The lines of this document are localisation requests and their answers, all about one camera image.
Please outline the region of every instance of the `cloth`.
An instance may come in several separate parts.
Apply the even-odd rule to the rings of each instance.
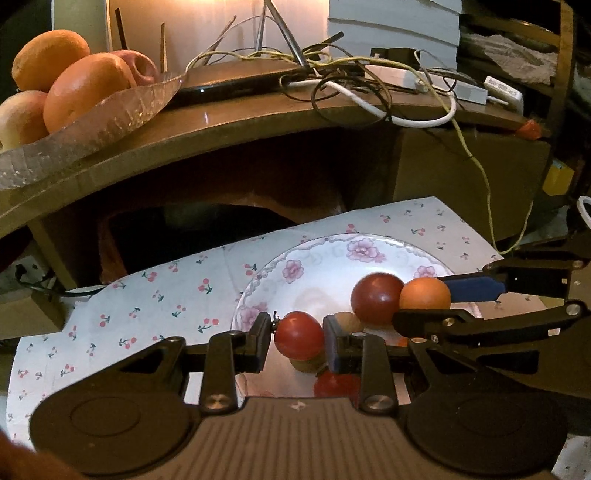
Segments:
[[[532,50],[503,35],[485,37],[475,33],[462,33],[461,41],[464,46],[481,48],[505,72],[524,83],[550,85],[556,74],[557,53]]]
[[[414,244],[456,274],[500,259],[466,222],[429,197],[343,213],[138,272],[77,302],[62,332],[21,339],[8,393],[11,438],[31,445],[28,422],[34,409],[77,380],[168,336],[184,336],[190,345],[229,330],[236,304],[259,268],[298,243],[347,232]],[[536,297],[507,294],[479,308],[485,318],[493,318],[544,306]],[[192,374],[185,401],[197,403],[199,388],[200,374]],[[571,445],[555,472],[564,480],[579,480],[585,475],[581,470],[591,472],[591,459],[582,440],[572,439]],[[575,470],[579,476],[572,476]]]

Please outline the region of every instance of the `tomato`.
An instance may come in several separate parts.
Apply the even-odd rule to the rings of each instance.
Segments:
[[[310,360],[324,350],[324,332],[312,315],[290,312],[277,325],[275,346],[291,360]]]
[[[415,278],[400,292],[400,308],[405,310],[448,310],[451,304],[452,294],[438,278]]]
[[[358,375],[339,375],[326,370],[314,383],[315,397],[349,397],[353,405],[359,402],[361,379]]]
[[[351,293],[351,307],[361,322],[385,327],[400,309],[404,283],[388,273],[372,273],[357,282]]]

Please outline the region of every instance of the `power adapter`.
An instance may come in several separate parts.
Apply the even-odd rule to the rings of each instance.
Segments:
[[[404,69],[397,69],[394,67],[385,67],[381,65],[367,65],[366,68],[377,75],[384,83],[396,85],[402,88],[411,90],[426,90],[427,78],[425,74],[419,72],[422,80],[419,80],[414,73]],[[365,74],[365,78],[371,80],[369,74]],[[441,90],[449,90],[453,86],[453,91],[459,100],[467,102],[478,103],[479,105],[486,105],[486,98],[488,92],[484,88],[471,85],[470,83],[462,82],[460,80],[451,80],[448,77],[443,77],[434,73],[429,74],[429,78],[433,85]]]
[[[523,115],[523,93],[519,90],[494,77],[486,77],[484,87],[491,95],[506,101],[510,110]]]

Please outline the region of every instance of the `pink flower pattern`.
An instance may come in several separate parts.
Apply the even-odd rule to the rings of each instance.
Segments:
[[[374,246],[374,241],[369,238],[362,238],[347,245],[347,258],[365,263],[382,263],[386,256]]]
[[[288,260],[283,269],[283,278],[287,283],[293,283],[304,274],[304,267],[300,260]]]
[[[256,317],[259,313],[267,311],[267,302],[262,301],[254,307],[244,307],[240,311],[240,323],[242,330],[250,330],[252,325],[255,323]]]
[[[435,268],[420,266],[417,268],[413,278],[436,277]]]

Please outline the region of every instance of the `plate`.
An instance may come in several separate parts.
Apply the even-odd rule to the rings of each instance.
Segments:
[[[328,315],[351,312],[355,284],[374,272],[396,275],[403,282],[417,277],[444,277],[453,272],[437,258],[386,236],[344,233],[317,238],[279,255],[259,270],[236,307],[232,328],[248,331],[260,312],[277,311],[283,318],[294,310],[309,313],[320,323]],[[454,304],[480,316],[475,304]],[[401,336],[390,330],[370,330],[395,345]],[[236,377],[243,396],[313,397],[316,378],[296,371],[271,342],[264,370]]]

